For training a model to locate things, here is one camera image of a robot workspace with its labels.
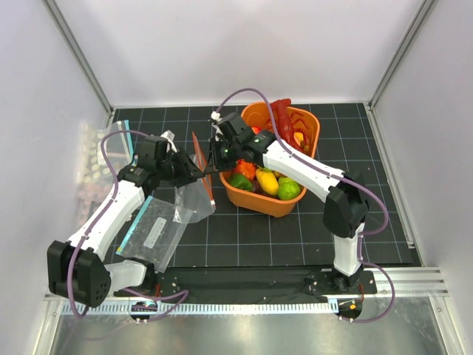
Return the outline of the red toy lobster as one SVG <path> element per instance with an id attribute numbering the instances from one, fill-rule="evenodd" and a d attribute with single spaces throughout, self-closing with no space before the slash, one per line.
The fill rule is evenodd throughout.
<path id="1" fill-rule="evenodd" d="M 292 146 L 294 149 L 297 149 L 299 152 L 303 152 L 303 148 L 300 143 L 295 139 L 295 133 L 304 134 L 304 131 L 301 129 L 295 129 L 294 125 L 298 122 L 304 124 L 305 128 L 308 129 L 307 124 L 301 119 L 293 117 L 295 115 L 302 116 L 300 112 L 291 112 L 289 113 L 287 108 L 292 104 L 290 98 L 283 98 L 276 100 L 270 103 L 270 112 L 273 113 L 274 119 L 276 122 L 277 132 L 279 133 L 280 138 L 282 138 L 286 143 Z"/>

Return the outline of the orange zip clear bag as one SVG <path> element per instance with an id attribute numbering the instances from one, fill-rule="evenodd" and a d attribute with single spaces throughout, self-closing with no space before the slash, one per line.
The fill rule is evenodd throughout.
<path id="1" fill-rule="evenodd" d="M 196 182 L 176 189 L 174 205 L 174 220 L 181 223 L 198 223 L 215 213 L 211 176 L 200 177 Z"/>

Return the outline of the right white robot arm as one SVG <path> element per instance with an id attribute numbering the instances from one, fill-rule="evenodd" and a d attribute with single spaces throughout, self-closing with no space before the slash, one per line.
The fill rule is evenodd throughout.
<path id="1" fill-rule="evenodd" d="M 362 184 L 298 152 L 267 130 L 256 134 L 232 112 L 221 117 L 212 112 L 210 122 L 216 134 L 209 141 L 211 153 L 207 172 L 227 172 L 238 160 L 254 163 L 296 181 L 324 203 L 323 224 L 333 235 L 334 261 L 328 284 L 341 293 L 356 290 L 363 266 L 358 250 L 369 204 Z"/>

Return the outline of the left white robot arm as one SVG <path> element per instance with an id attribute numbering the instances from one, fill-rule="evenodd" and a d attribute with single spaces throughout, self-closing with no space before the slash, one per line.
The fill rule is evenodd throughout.
<path id="1" fill-rule="evenodd" d="M 161 182 L 181 187 L 203 177 L 170 131 L 146 135 L 137 161 L 112 174 L 113 187 L 95 213 L 67 241 L 53 241 L 47 249 L 49 290 L 69 300 L 72 308 L 98 307 L 108 295 L 132 288 L 140 296 L 154 292 L 153 263 L 136 257 L 106 265 L 103 260 L 122 226 Z"/>

